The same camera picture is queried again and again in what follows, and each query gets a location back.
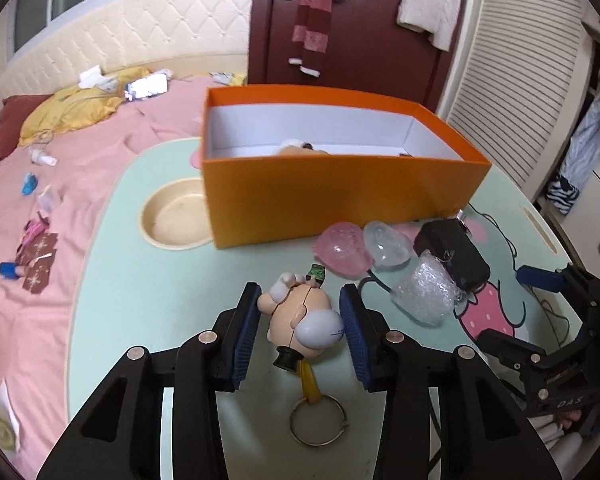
light green table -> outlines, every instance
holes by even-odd
[[[199,175],[189,164],[197,145],[196,139],[177,140],[144,152],[126,170],[110,199],[75,307],[68,373],[70,417],[129,347],[142,345],[160,351],[180,346],[211,328],[219,312],[233,308],[245,283],[258,282],[263,289],[268,288],[282,270],[306,272],[314,262],[314,238],[222,251],[212,244],[190,251],[166,251],[148,244],[138,228],[142,205],[164,184]],[[557,239],[500,170],[490,171],[471,204],[493,216],[513,242],[517,266],[555,269],[567,264]],[[528,334],[532,342],[554,350],[557,338],[563,339],[568,332],[567,323],[555,319],[552,329],[538,302],[515,282],[512,252],[504,236],[472,208],[467,213],[470,227],[479,232],[475,238],[486,238],[482,243],[474,242],[491,266],[491,281],[496,286],[500,282],[506,319],[517,324],[526,310],[525,326],[516,329],[516,336]],[[545,231],[544,236],[538,229]],[[379,276],[391,285],[405,272],[379,272]],[[323,288],[336,307],[338,292],[345,283],[328,273]],[[439,328],[420,326],[372,283],[363,290],[363,299],[367,306],[384,314],[389,326],[424,346],[451,351],[459,344],[471,343],[453,316]],[[550,297],[550,306],[570,320],[571,333],[575,333],[580,323],[573,311],[554,297]],[[324,449],[297,444],[288,430],[288,416],[301,397],[299,379],[272,366],[275,349],[266,341],[267,322],[263,316],[247,379],[240,390],[218,395],[231,479],[370,479],[378,452],[384,394],[364,392],[356,381],[346,343],[341,342],[315,361],[314,371],[322,392],[335,396],[347,410],[349,430]],[[469,322],[466,325],[470,332]],[[167,390],[162,430],[162,478],[166,480],[171,478],[171,399]]]

bubble wrap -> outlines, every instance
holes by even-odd
[[[426,324],[439,324],[453,311],[462,291],[446,272],[443,264],[429,251],[424,251],[418,265],[392,289],[392,300],[415,319]]]

door frame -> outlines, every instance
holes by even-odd
[[[251,5],[251,28],[249,34],[249,83],[261,84],[267,82],[267,57],[269,55],[269,33],[274,0],[253,0]],[[438,51],[433,69],[433,77],[426,91],[424,105],[433,113],[445,89],[446,79],[453,62],[456,44],[462,29],[466,0],[460,4],[458,24],[454,31],[449,52]]]

metal ring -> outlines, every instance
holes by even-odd
[[[291,435],[293,435],[293,438],[300,444],[304,444],[305,446],[309,447],[328,446],[329,444],[338,440],[344,434],[344,432],[347,431],[347,427],[349,427],[349,421],[347,420],[347,412],[344,411],[344,408],[342,407],[342,404],[338,402],[338,399],[336,399],[335,397],[331,397],[330,395],[323,395],[322,398],[330,400],[340,410],[340,413],[342,414],[342,424],[340,425],[340,429],[338,430],[338,433],[335,434],[335,436],[332,436],[329,440],[325,440],[324,442],[308,442],[300,438],[296,434],[294,421],[296,420],[296,414],[298,413],[299,409],[305,404],[307,404],[306,397],[303,397],[302,399],[298,400],[298,402],[296,402],[296,405],[294,406],[293,410],[291,411],[291,415],[289,416],[289,429],[291,430]]]

toy nose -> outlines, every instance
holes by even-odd
[[[278,357],[273,361],[273,365],[282,368],[287,372],[298,371],[298,363],[304,359],[304,356],[298,351],[289,346],[278,346]]]

